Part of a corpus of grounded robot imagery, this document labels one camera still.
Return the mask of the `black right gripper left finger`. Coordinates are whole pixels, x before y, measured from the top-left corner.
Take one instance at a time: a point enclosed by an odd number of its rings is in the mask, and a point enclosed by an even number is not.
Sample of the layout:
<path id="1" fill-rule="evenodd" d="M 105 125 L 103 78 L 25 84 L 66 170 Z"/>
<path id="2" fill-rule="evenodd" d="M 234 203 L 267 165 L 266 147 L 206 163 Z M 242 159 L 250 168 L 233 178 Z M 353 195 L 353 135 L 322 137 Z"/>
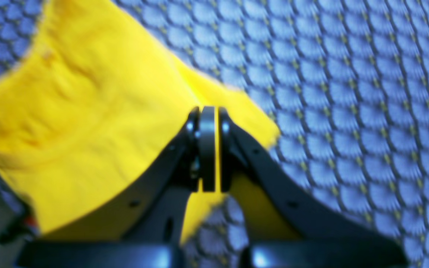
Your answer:
<path id="1" fill-rule="evenodd" d="M 216 190 L 216 109 L 186 123 L 143 174 L 116 197 L 27 243 L 17 268 L 182 268 L 186 205 Z"/>

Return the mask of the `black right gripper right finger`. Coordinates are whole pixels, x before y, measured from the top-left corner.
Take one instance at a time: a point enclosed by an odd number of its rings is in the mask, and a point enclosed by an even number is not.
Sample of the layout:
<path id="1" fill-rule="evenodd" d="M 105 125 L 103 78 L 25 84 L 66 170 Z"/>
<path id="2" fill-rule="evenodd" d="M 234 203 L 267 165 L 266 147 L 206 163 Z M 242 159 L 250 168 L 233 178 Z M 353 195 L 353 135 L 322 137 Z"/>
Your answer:
<path id="1" fill-rule="evenodd" d="M 220 188 L 244 212 L 240 268 L 406 268 L 394 240 L 334 212 L 296 185 L 225 108 L 218 111 Z"/>

